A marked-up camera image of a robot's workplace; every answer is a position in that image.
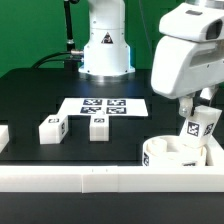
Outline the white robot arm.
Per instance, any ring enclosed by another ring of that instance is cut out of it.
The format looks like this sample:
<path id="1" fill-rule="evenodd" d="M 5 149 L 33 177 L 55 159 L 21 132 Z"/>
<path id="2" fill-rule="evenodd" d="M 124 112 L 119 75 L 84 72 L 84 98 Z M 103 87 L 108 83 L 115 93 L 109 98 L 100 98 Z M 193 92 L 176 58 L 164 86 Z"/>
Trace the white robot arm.
<path id="1" fill-rule="evenodd" d="M 125 41 L 124 0 L 88 0 L 90 39 L 79 71 L 100 81 L 133 73 Z M 153 90 L 193 112 L 194 94 L 224 82 L 224 0 L 185 0 L 159 22 Z"/>

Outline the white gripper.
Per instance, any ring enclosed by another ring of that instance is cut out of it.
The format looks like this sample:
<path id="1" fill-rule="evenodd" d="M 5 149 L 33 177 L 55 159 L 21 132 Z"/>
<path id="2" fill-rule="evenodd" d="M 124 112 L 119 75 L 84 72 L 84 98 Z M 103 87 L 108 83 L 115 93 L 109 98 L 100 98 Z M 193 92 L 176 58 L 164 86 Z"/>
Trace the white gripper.
<path id="1" fill-rule="evenodd" d="M 193 96 L 212 100 L 224 81 L 224 10 L 179 6 L 164 15 L 159 24 L 164 35 L 153 62 L 153 90 L 170 99 L 179 98 L 179 114 L 189 117 Z"/>

